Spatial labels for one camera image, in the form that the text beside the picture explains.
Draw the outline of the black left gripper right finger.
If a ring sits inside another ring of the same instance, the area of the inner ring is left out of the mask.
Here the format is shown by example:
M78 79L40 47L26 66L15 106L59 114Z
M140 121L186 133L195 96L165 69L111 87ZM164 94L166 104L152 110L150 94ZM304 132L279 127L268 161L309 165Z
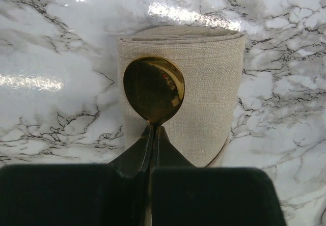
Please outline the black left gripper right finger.
M154 139L153 225L285 225L269 176L253 167L191 165L163 127Z

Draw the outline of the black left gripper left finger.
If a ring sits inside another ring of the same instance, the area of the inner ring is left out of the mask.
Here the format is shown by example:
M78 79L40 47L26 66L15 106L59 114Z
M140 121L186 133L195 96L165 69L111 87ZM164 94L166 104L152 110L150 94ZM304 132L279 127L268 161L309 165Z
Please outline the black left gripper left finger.
M1 225L144 225L154 130L107 164L1 168Z

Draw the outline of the gold spoon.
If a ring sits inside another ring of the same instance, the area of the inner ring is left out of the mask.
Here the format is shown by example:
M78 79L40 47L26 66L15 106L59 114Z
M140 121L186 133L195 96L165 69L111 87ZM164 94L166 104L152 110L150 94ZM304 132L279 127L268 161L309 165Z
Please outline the gold spoon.
M171 144L163 127L182 105L184 78L171 62L143 57L127 66L123 87L131 107L148 123L138 141L123 154L123 171L134 182L133 225L175 225L176 217L163 211L168 197L152 201L151 175L159 167L191 166Z

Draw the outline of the beige linen napkin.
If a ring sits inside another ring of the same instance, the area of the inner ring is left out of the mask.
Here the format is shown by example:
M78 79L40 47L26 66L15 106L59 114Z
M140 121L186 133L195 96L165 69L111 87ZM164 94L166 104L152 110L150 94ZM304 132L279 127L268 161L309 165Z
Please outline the beige linen napkin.
M172 62L185 80L181 108L164 127L194 166L218 165L237 104L247 37L224 28L160 26L118 38L118 81L143 56Z

